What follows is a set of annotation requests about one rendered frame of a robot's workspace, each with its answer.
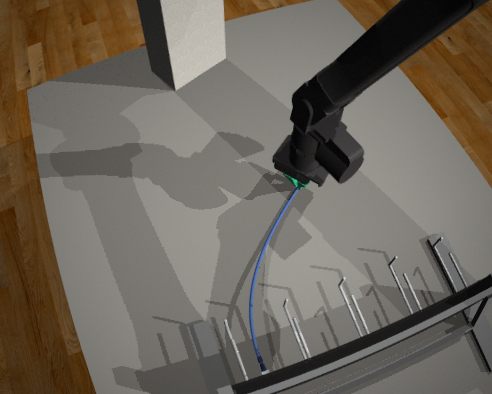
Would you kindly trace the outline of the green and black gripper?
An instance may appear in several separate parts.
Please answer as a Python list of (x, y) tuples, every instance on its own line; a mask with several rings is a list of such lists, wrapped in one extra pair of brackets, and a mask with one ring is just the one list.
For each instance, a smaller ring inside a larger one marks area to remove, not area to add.
[(293, 145), (291, 135), (288, 135), (273, 155), (274, 168), (298, 189), (307, 187), (310, 181), (321, 187), (328, 172), (315, 160), (315, 154), (302, 153)]

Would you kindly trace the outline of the blue cable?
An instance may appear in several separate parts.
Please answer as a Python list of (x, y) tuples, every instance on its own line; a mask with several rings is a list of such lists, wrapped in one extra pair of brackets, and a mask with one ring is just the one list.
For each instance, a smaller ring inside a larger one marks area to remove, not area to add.
[(253, 293), (254, 293), (254, 286), (255, 286), (255, 281), (256, 281), (256, 277), (257, 277), (257, 273), (258, 273), (258, 269), (259, 269), (259, 266), (260, 266), (260, 263), (261, 263), (261, 260), (262, 260), (262, 257), (263, 257), (263, 254), (265, 252), (265, 249), (269, 243), (269, 240), (277, 226), (277, 224), (279, 223), (281, 217), (283, 216), (285, 210), (287, 209), (288, 205), (290, 204), (290, 202), (292, 201), (293, 197), (295, 196), (295, 194), (297, 193), (298, 191), (298, 186), (297, 188), (294, 190), (294, 192), (292, 193), (291, 197), (289, 198), (289, 200), (287, 201), (286, 205), (284, 206), (283, 210), (281, 211), (280, 215), (278, 216), (275, 224), (273, 225), (267, 239), (266, 239), (266, 242), (262, 248), (262, 251), (260, 253), (260, 256), (259, 256), (259, 259), (258, 259), (258, 262), (257, 262), (257, 265), (256, 265), (256, 268), (255, 268), (255, 271), (254, 271), (254, 275), (253, 275), (253, 279), (252, 279), (252, 284), (251, 284), (251, 290), (250, 290), (250, 299), (249, 299), (249, 322), (250, 322), (250, 330), (251, 330), (251, 336), (252, 336), (252, 341), (253, 341), (253, 345), (254, 345), (254, 349), (255, 349), (255, 352), (256, 352), (256, 355), (257, 355), (257, 359), (258, 359), (258, 362), (260, 364), (263, 363), (263, 359), (262, 357), (260, 356), (260, 353), (259, 353), (259, 350), (258, 350), (258, 346), (257, 346), (257, 342), (256, 342), (256, 338), (255, 338), (255, 333), (254, 333), (254, 327), (253, 327), (253, 314), (252, 314), (252, 305), (253, 305)]

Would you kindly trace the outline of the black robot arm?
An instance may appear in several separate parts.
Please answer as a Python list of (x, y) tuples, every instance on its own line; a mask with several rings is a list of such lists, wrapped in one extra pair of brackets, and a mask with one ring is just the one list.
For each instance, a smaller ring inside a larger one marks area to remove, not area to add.
[(398, 2), (335, 61), (294, 92), (290, 116), (293, 145), (303, 153), (316, 153), (315, 160), (339, 184), (349, 180), (364, 161), (364, 149), (340, 121), (343, 108), (488, 1)]

